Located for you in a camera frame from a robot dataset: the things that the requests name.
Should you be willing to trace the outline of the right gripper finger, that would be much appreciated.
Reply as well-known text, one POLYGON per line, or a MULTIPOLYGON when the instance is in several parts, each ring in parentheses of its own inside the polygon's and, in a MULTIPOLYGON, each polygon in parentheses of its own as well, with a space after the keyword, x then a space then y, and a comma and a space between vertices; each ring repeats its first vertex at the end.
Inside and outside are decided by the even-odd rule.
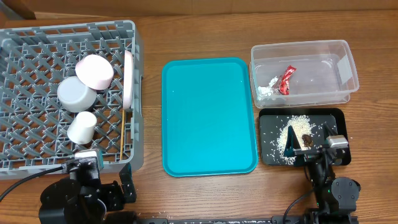
POLYGON ((327 139, 330 136, 336 136, 338 133, 329 126, 328 123, 323 123, 322 124, 322 128, 323 128, 323 135, 324 138, 327 139))
POLYGON ((289 126, 287 132, 287 142, 284 149, 284 157, 294 157, 297 155, 297 151, 300 150, 301 147, 295 131, 292 126, 289 126))

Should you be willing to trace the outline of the white cup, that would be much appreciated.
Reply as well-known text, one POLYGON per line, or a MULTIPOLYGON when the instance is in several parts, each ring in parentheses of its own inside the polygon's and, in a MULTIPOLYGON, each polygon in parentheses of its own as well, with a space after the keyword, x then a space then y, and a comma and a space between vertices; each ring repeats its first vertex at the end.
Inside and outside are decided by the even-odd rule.
POLYGON ((96 116, 88 111, 78 113, 67 130, 68 138, 75 144, 88 144, 94 136, 96 116))

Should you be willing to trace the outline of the small white plate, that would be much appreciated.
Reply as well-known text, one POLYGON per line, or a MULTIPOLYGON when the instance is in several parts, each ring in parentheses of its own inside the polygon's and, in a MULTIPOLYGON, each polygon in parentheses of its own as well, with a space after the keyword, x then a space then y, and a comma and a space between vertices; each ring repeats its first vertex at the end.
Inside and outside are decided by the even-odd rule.
POLYGON ((91 54, 80 60, 75 67, 80 81, 94 90, 107 89, 113 79, 113 67, 102 56, 91 54))

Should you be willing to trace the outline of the wooden chopstick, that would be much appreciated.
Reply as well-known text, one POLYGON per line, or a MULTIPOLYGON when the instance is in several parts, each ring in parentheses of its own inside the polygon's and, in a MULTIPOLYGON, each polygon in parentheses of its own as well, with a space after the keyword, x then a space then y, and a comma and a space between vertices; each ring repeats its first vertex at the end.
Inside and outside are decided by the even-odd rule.
POLYGON ((121 120, 121 141, 120 141, 120 154, 119 159, 120 161, 123 160, 123 152, 124 152, 124 127, 125 127, 125 110, 122 109, 122 120, 121 120))

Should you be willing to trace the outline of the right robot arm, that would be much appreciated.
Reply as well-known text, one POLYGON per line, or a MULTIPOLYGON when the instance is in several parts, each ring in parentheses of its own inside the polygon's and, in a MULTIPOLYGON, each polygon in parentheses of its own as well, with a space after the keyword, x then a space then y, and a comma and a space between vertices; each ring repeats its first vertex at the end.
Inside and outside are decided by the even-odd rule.
POLYGON ((293 201, 282 216, 282 223, 357 223, 351 214, 356 210, 360 184, 348 177, 336 177, 332 165, 341 160, 349 143, 344 135, 338 135, 329 125, 323 123, 325 143, 316 148, 301 150, 299 140, 292 126, 288 127, 284 156, 295 157, 294 166, 303 167, 312 183, 312 189, 293 201), (316 208, 308 208, 294 220, 288 216, 292 207, 303 199, 315 195, 316 208))

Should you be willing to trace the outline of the brown food scrap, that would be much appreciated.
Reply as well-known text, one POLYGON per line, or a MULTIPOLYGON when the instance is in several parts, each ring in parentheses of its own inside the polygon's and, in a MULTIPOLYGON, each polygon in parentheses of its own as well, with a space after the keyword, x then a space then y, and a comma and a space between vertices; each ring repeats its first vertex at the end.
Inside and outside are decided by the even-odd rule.
POLYGON ((312 140, 311 135, 303 134, 302 141, 303 141, 305 147, 313 147, 313 140, 312 140))

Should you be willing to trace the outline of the large white plate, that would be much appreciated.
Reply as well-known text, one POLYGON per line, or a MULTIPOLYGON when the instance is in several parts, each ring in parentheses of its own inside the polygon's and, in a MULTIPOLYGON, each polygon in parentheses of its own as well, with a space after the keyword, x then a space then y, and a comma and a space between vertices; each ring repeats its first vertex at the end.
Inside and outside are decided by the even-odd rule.
POLYGON ((133 54, 126 50, 124 52, 124 83, 123 83, 123 109, 128 110, 132 104, 133 96, 133 54))

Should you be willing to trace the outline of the grey shallow bowl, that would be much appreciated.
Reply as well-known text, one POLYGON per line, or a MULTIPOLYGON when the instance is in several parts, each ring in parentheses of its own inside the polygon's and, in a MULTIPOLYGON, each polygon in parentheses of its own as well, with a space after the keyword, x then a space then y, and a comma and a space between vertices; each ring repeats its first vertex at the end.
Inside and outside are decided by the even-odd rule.
POLYGON ((57 97, 62 106, 73 113, 91 108, 96 96, 96 90, 86 86, 77 76, 67 77, 57 88, 57 97))

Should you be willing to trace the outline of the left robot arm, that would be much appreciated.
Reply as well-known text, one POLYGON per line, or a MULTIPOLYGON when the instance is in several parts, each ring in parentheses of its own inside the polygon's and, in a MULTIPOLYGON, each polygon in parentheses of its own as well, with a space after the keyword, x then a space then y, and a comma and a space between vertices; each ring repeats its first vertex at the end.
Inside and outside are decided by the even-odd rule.
POLYGON ((96 157, 79 158, 62 164, 70 174, 48 186, 41 194, 41 223, 106 223, 107 212, 118 212, 136 201, 131 165, 120 171, 120 182, 103 184, 96 157))

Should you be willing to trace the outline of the red snack wrapper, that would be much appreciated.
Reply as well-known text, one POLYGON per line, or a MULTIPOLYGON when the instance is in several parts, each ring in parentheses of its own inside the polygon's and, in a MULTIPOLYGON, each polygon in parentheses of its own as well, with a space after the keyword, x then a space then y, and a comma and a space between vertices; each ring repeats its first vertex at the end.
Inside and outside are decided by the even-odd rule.
POLYGON ((289 80, 297 69, 291 65, 287 67, 284 74, 279 77, 274 77, 269 85, 266 87, 259 86, 259 96, 272 96, 272 95, 289 95, 290 83, 289 80))

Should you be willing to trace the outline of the pile of rice grains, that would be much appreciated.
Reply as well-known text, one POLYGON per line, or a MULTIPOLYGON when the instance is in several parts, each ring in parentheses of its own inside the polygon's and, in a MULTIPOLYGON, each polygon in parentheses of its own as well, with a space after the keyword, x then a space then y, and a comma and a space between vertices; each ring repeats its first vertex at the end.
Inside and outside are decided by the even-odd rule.
POLYGON ((322 124, 328 123, 337 130, 332 115, 262 115, 259 118, 261 157, 267 165, 291 166, 294 157, 284 157, 288 127, 292 126, 302 150, 316 148, 325 142, 322 124), (305 147, 302 135, 311 135, 313 147, 305 147))

